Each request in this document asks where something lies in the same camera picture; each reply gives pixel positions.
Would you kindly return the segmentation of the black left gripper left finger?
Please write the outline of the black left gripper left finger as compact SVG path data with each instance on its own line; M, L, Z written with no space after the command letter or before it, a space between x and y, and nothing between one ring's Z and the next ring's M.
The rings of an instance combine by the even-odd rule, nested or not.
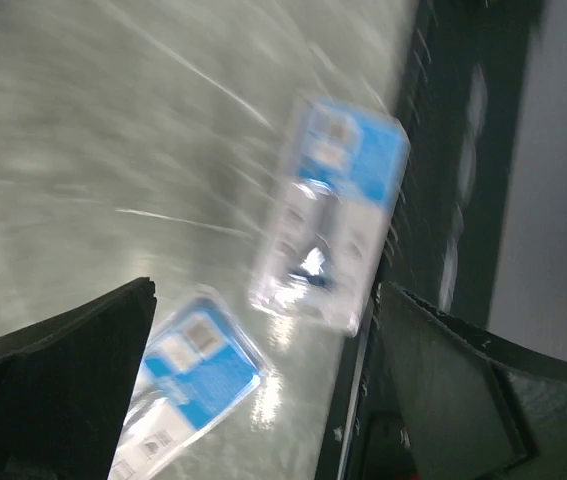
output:
M0 479L105 479L156 310L134 279L0 336Z

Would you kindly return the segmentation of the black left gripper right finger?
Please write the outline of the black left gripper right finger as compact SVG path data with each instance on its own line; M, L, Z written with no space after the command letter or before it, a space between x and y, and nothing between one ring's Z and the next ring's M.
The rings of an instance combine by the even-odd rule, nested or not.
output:
M385 282L380 314L422 479L567 479L567 361L514 344Z

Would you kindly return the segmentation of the blue razor blister pack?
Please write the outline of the blue razor blister pack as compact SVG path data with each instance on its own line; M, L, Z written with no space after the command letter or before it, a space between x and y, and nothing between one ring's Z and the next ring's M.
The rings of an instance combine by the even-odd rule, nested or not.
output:
M110 478L155 478L256 390L269 368L220 294L192 291L147 342Z
M280 155L250 304L358 333L410 150L391 116L302 94Z

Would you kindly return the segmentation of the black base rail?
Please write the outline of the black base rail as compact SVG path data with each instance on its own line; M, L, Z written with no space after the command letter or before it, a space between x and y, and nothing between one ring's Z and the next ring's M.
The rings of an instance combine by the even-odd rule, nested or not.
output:
M375 283L488 322L529 42L541 1L422 1L391 104L411 150ZM378 290L345 341L315 475L412 477Z

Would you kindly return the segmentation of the blue razor blister pack front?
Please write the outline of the blue razor blister pack front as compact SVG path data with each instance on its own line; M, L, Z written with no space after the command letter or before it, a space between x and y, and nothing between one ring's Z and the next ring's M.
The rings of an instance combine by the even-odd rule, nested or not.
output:
M358 333L410 150L391 116L302 94L280 155L250 304Z

